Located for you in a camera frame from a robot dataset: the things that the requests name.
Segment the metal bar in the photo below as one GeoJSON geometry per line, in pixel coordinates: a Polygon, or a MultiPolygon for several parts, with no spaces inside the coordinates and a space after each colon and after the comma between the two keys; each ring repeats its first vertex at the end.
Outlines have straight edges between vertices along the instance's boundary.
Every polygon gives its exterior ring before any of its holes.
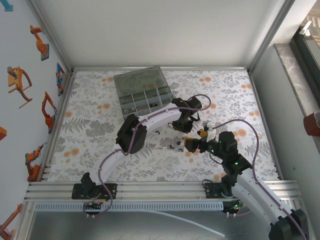
{"type": "Polygon", "coordinates": [[[23,204],[23,211],[20,220],[15,225],[16,232],[12,240],[25,240],[28,237],[29,230],[33,222],[35,213],[35,204],[33,202],[25,202],[23,204]]]}
{"type": "Polygon", "coordinates": [[[272,141],[272,137],[271,137],[270,130],[268,128],[268,124],[267,124],[267,120],[266,120],[266,116],[265,116],[264,110],[263,110],[263,108],[261,106],[261,102],[260,102],[260,99],[259,99],[259,96],[258,96],[258,92],[257,92],[257,89],[256,89],[256,85],[255,85],[255,81],[253,80],[251,72],[248,72],[248,75],[249,75],[250,83],[251,83],[252,90],[253,90],[253,93],[254,93],[254,96],[255,96],[256,104],[258,105],[258,108],[259,108],[259,111],[260,111],[260,115],[261,115],[261,119],[262,119],[264,130],[265,130],[266,138],[268,139],[268,142],[269,142],[271,156],[272,156],[276,171],[278,172],[278,175],[280,176],[280,179],[283,180],[284,179],[284,175],[282,174],[282,171],[281,171],[281,168],[280,168],[279,160],[278,160],[278,157],[277,157],[277,154],[276,154],[275,145],[274,145],[274,142],[272,141]]]}
{"type": "Polygon", "coordinates": [[[284,0],[284,3],[282,4],[280,11],[276,15],[273,23],[271,24],[271,27],[269,28],[269,31],[266,33],[258,51],[256,52],[252,63],[249,67],[249,72],[253,73],[256,69],[260,59],[265,54],[267,48],[269,47],[272,39],[276,35],[280,25],[284,21],[285,17],[287,16],[289,10],[291,9],[292,5],[294,4],[295,0],[284,0]]]}
{"type": "Polygon", "coordinates": [[[44,172],[45,172],[45,169],[46,169],[46,166],[51,162],[51,159],[53,157],[53,154],[54,154],[54,150],[55,150],[55,147],[56,147],[56,142],[57,142],[57,139],[59,137],[59,134],[60,134],[60,131],[61,131],[61,126],[62,126],[62,123],[63,123],[63,120],[64,120],[64,116],[65,116],[65,111],[67,109],[67,104],[68,104],[68,101],[69,101],[69,97],[70,97],[70,93],[71,93],[71,90],[72,90],[72,86],[73,86],[73,83],[74,83],[74,76],[69,76],[67,78],[67,85],[66,85],[66,89],[63,93],[63,99],[62,99],[62,103],[61,103],[61,106],[60,106],[60,109],[59,109],[59,114],[56,118],[56,123],[53,125],[53,131],[52,131],[52,137],[50,139],[50,142],[49,142],[49,145],[48,145],[48,149],[46,151],[46,155],[45,155],[45,158],[44,158],[44,162],[40,165],[40,171],[39,171],[39,175],[38,175],[38,178],[37,178],[37,181],[41,181],[43,179],[43,175],[44,175],[44,172]]]}
{"type": "MultiPolygon", "coordinates": [[[[212,201],[206,199],[201,182],[116,182],[115,202],[212,201]]],[[[71,199],[74,182],[31,182],[25,202],[87,202],[71,199]]],[[[299,200],[301,192],[295,181],[266,181],[283,200],[299,200]]],[[[215,201],[233,201],[230,198],[215,201]]]]}
{"type": "Polygon", "coordinates": [[[50,27],[50,24],[45,18],[45,14],[43,14],[41,8],[39,7],[36,0],[25,0],[28,4],[31,12],[33,13],[35,19],[39,23],[42,32],[45,34],[46,38],[48,39],[51,47],[53,47],[55,53],[58,55],[60,60],[62,61],[63,65],[68,70],[69,74],[72,73],[73,66],[71,64],[71,61],[69,60],[66,51],[63,49],[62,44],[57,40],[55,37],[56,34],[53,32],[52,28],[50,27]]]}
{"type": "MultiPolygon", "coordinates": [[[[78,181],[46,181],[46,182],[40,182],[40,181],[32,181],[29,183],[29,186],[52,186],[52,185],[74,185],[79,184],[78,181]]],[[[201,181],[115,181],[115,182],[107,182],[107,183],[113,183],[118,185],[159,185],[159,186],[172,186],[172,185],[199,185],[201,186],[201,181]]],[[[290,185],[295,184],[297,185],[296,180],[265,180],[265,184],[271,188],[274,185],[290,185]]]]}
{"type": "MultiPolygon", "coordinates": [[[[81,71],[133,71],[151,66],[76,66],[73,73],[81,71]]],[[[246,71],[244,66],[160,66],[162,71],[246,71]]]]}

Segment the white cable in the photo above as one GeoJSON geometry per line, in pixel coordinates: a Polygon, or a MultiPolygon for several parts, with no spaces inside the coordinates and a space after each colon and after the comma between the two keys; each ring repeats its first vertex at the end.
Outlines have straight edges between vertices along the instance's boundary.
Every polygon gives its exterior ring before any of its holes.
{"type": "Polygon", "coordinates": [[[211,228],[208,228],[206,226],[203,226],[203,225],[201,225],[201,224],[199,224],[199,223],[197,223],[195,221],[191,221],[191,220],[188,220],[188,219],[185,219],[185,218],[182,218],[182,217],[171,215],[169,213],[165,213],[165,212],[161,212],[161,211],[149,211],[149,210],[144,210],[144,211],[141,211],[141,212],[147,212],[147,213],[151,213],[151,214],[160,214],[160,215],[164,215],[164,216],[171,217],[171,218],[174,218],[174,219],[178,219],[178,220],[184,221],[186,223],[190,223],[190,224],[196,225],[196,226],[198,226],[200,228],[203,228],[205,230],[208,230],[211,233],[214,233],[214,234],[217,234],[219,236],[225,237],[224,234],[222,234],[222,233],[220,233],[218,231],[212,230],[211,228]]]}

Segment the gray wall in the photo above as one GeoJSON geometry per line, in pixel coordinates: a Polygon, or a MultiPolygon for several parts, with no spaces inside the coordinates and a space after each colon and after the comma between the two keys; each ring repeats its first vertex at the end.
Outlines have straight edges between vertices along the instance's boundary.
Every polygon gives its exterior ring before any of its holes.
{"type": "Polygon", "coordinates": [[[284,178],[298,181],[320,239],[320,155],[312,137],[306,134],[304,116],[273,46],[252,76],[284,178]]]}

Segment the white wall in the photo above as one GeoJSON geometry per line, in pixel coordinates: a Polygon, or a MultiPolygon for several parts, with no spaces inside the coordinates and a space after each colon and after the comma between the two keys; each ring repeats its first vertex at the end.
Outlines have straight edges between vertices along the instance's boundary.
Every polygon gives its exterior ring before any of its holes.
{"type": "Polygon", "coordinates": [[[37,2],[73,66],[247,66],[284,0],[37,2]]]}
{"type": "Polygon", "coordinates": [[[272,39],[270,46],[273,44],[289,43],[316,1],[317,0],[295,0],[272,39]]]}
{"type": "Polygon", "coordinates": [[[271,46],[253,73],[253,80],[285,179],[298,181],[317,239],[320,239],[319,152],[303,125],[303,113],[271,46]]]}
{"type": "MultiPolygon", "coordinates": [[[[0,5],[0,126],[7,130],[7,136],[0,141],[0,224],[17,208],[24,199],[28,186],[28,171],[25,154],[31,153],[44,142],[49,141],[48,127],[42,114],[45,91],[49,93],[59,110],[63,95],[58,97],[56,85],[56,64],[60,62],[52,48],[49,59],[41,61],[36,47],[36,38],[30,33],[30,25],[38,24],[24,0],[10,0],[12,12],[5,12],[0,5]],[[32,87],[25,91],[32,101],[19,109],[25,100],[17,92],[8,93],[7,67],[21,67],[29,75],[32,87]]],[[[46,37],[40,33],[44,43],[46,37]]],[[[48,104],[47,112],[53,115],[48,104]]],[[[46,155],[42,149],[40,161],[46,155]]]]}

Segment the floral tablecloth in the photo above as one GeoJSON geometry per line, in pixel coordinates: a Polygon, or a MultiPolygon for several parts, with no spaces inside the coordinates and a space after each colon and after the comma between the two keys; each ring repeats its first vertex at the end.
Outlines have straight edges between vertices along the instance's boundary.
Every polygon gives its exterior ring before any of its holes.
{"type": "MultiPolygon", "coordinates": [[[[76,73],[62,128],[51,160],[48,181],[80,181],[82,175],[108,155],[124,122],[114,75],[123,71],[80,71],[76,73]]],[[[164,71],[175,97],[187,100],[195,94],[211,98],[209,109],[199,113],[189,137],[199,138],[197,130],[208,121],[219,125],[231,119],[244,119],[257,130],[260,148],[257,175],[276,180],[270,146],[246,71],[164,71]]],[[[199,98],[207,106],[204,97],[199,98]]],[[[256,138],[242,122],[232,122],[217,130],[233,131],[239,152],[252,161],[256,138]]],[[[183,149],[184,133],[164,125],[148,132],[144,147],[127,158],[109,176],[109,181],[201,181],[220,180],[223,168],[208,153],[183,149]]]]}

